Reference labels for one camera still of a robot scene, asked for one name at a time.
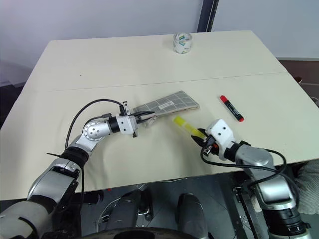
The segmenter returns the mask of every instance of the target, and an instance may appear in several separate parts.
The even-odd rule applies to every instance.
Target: robotic arm
[[[252,181],[266,179],[274,174],[250,166],[267,167],[276,171],[271,154],[261,148],[251,147],[247,143],[236,143],[232,130],[224,120],[218,119],[206,130],[199,129],[207,138],[205,140],[192,136],[202,147],[201,157],[210,164],[223,166],[206,160],[203,155],[216,154],[221,160],[230,160],[243,167]],[[311,239],[311,235],[302,222],[293,194],[286,179],[278,175],[256,184],[254,192],[268,226],[271,239]]]
[[[84,127],[82,134],[64,150],[61,156],[35,180],[27,200],[16,203],[0,214],[0,237],[41,238],[52,230],[52,216],[64,210],[78,186],[77,178],[96,145],[105,137],[121,132],[136,137],[140,116],[153,112],[125,112],[113,117],[106,114],[102,120],[93,120]]]

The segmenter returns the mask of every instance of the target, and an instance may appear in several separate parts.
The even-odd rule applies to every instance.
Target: red marker
[[[236,108],[229,102],[229,100],[225,96],[221,96],[220,99],[239,122],[244,121],[244,117],[236,110]]]

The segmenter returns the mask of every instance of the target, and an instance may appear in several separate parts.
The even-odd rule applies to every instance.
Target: gray cloth
[[[298,211],[319,214],[319,159],[309,161],[299,170],[296,185],[300,195]]]

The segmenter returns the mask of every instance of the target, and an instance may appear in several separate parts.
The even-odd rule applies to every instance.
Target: yellow highlighter
[[[184,120],[182,117],[180,116],[176,116],[175,119],[173,120],[175,122],[175,124],[177,124],[178,126],[184,128],[187,130],[187,132],[189,132],[191,135],[200,137],[202,139],[205,139],[206,136],[200,132],[198,129],[194,128],[193,126],[191,126],[186,120]]]

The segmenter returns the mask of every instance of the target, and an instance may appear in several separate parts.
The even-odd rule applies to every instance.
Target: table surface
[[[241,45],[237,45],[234,40],[237,36]],[[187,132],[172,122],[176,115],[182,116],[195,127],[207,127],[213,120],[223,118],[233,129],[238,141],[245,140],[253,146],[279,151],[287,158],[288,163],[319,158],[319,111],[316,105],[251,32],[196,33],[193,38],[194,48],[185,55],[178,55],[173,51],[170,54],[164,46],[163,54],[155,49],[154,52],[160,55],[162,63],[157,65],[154,78],[148,78],[154,72],[154,68],[151,67],[154,65],[154,58],[136,56],[132,64],[144,64],[143,75],[137,82],[135,80],[138,78],[138,70],[132,65],[129,70],[135,72],[135,75],[128,74],[126,78],[118,81],[111,78],[113,74],[121,74],[124,77],[126,73],[120,68],[124,71],[127,69],[126,61],[120,66],[120,61],[116,58],[116,69],[109,72],[110,75],[107,77],[108,72],[102,71],[102,66],[97,72],[93,72],[92,69],[97,67],[97,62],[93,61],[94,54],[86,51],[81,59],[76,54],[71,56],[71,52],[75,51],[72,42],[77,45],[83,41],[87,48],[99,45],[102,52],[106,51],[105,48],[114,51],[117,49],[121,55],[121,49],[125,49],[128,51],[126,54],[133,60],[127,47],[130,39],[135,43],[135,47],[146,55],[143,47],[145,44],[142,43],[147,43],[149,39],[168,37],[171,38],[146,36],[118,38],[119,42],[116,38],[51,42],[0,131],[0,199],[26,197],[32,182],[54,160],[53,156],[46,153],[63,152],[67,129],[74,115],[83,105],[98,98],[127,100],[133,108],[183,90],[200,104],[200,108],[159,118],[149,128],[140,127],[137,138],[114,134],[104,139],[85,165],[85,191],[236,170],[203,163],[197,144]],[[252,46],[256,46],[254,51],[251,50]],[[211,55],[208,56],[203,49],[210,51],[211,47],[231,48],[232,51],[216,50],[215,54],[211,51]],[[70,63],[70,70],[67,67],[63,68],[63,64],[57,61],[60,53],[68,51],[69,48],[72,50],[63,55],[61,60],[68,56],[68,59],[74,62]],[[205,60],[197,50],[203,52]],[[110,69],[112,64],[112,58],[108,57],[106,69]],[[178,64],[176,57],[188,58],[185,60],[188,67],[184,69],[181,78],[178,74],[183,67]],[[87,59],[86,66],[81,65],[83,58]],[[192,62],[206,61],[214,64],[205,71],[202,64],[198,64],[199,68],[193,68],[191,65]],[[176,68],[171,67],[167,70],[170,64],[175,64]],[[212,70],[217,68],[220,70],[219,75]],[[94,75],[91,77],[91,84],[87,81],[77,81],[78,77],[70,77],[75,70],[79,72],[80,69],[86,72],[85,74]],[[63,78],[60,70],[69,77]],[[51,82],[58,75],[62,78]],[[170,80],[167,80],[168,77],[160,77],[168,75],[171,76]],[[245,117],[244,122],[238,122],[221,103],[219,96],[222,94],[226,95]],[[78,118],[71,138],[80,134],[88,118],[108,112],[116,114],[117,106],[98,103],[86,109]],[[211,158],[220,161],[216,156]],[[276,155],[274,160],[275,164],[281,163]]]

